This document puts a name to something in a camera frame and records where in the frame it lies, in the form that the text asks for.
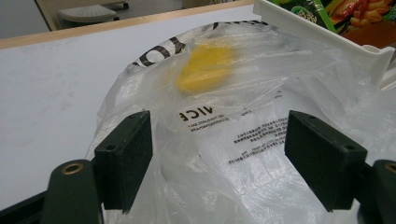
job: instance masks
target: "wooden table edge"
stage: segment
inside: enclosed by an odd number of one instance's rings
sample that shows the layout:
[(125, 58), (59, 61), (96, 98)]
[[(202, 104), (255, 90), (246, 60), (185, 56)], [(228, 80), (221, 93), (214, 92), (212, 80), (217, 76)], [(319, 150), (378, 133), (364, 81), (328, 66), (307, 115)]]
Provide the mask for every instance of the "wooden table edge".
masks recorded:
[(0, 39), (0, 49), (8, 49), (8, 48), (20, 47), (25, 45), (38, 44), (53, 40), (64, 39), (68, 37), (79, 36), (79, 35), (88, 35), (88, 34), (108, 31), (108, 30), (120, 29), (133, 25), (144, 24), (153, 21), (171, 20), (174, 18), (185, 17), (185, 16), (222, 10), (227, 8), (242, 7), (242, 6), (251, 5), (253, 4), (253, 2), (254, 0), (240, 0), (235, 2), (210, 5), (206, 7), (194, 7), (188, 9), (181, 9), (178, 11), (164, 12), (160, 14), (131, 18), (122, 21), (105, 22), (90, 26), (46, 32), (36, 35), (24, 35), (24, 36)]

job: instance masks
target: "white container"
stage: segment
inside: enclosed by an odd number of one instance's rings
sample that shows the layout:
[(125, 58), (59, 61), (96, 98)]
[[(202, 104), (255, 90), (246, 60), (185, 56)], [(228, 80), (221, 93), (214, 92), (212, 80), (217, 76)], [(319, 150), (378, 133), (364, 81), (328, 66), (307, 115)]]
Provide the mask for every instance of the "white container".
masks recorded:
[(378, 88), (386, 90), (396, 86), (396, 62), (392, 59), (395, 48), (360, 46), (267, 0), (255, 0), (253, 13), (261, 15), (262, 21), (299, 37), (326, 42), (344, 49), (347, 57), (367, 69)]

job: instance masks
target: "yellow item inside bag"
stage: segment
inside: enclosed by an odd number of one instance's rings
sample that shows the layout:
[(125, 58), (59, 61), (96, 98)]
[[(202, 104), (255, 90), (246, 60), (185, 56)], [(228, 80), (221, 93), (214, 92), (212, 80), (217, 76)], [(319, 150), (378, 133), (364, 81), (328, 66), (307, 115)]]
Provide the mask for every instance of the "yellow item inside bag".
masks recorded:
[(222, 84), (230, 75), (236, 58), (235, 49), (229, 46), (198, 44), (191, 51), (187, 64), (176, 80), (179, 90), (199, 93)]

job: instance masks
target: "plastic wrinkle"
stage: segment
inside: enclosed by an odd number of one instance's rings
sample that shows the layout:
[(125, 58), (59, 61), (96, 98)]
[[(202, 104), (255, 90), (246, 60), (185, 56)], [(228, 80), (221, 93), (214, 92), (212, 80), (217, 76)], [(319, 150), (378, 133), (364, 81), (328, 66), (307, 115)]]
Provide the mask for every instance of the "plastic wrinkle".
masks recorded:
[(98, 113), (87, 158), (141, 110), (151, 112), (154, 145), (131, 212), (105, 211), (106, 223), (357, 223), (358, 204), (327, 213), (284, 155), (288, 114), (327, 120), (369, 149), (368, 162), (395, 160), (396, 89), (373, 89), (343, 49), (259, 22), (175, 38), (179, 51), (175, 39), (160, 44), (169, 57), (129, 64)]

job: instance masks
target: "white table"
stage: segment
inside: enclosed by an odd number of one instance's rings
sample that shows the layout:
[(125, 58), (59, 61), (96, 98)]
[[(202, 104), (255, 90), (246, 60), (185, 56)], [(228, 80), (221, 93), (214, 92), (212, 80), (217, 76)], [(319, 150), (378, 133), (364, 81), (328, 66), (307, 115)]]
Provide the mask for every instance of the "white table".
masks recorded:
[(88, 27), (78, 34), (60, 31), (0, 41), (0, 210), (46, 190), (56, 166), (85, 157), (96, 114), (127, 64), (201, 25), (260, 20), (251, 3), (222, 4), (215, 11), (203, 7), (207, 10), (200, 8), (198, 14), (186, 9), (180, 11), (184, 15), (135, 19), (143, 24), (121, 28), (117, 24), (128, 21), (111, 22), (91, 34)]

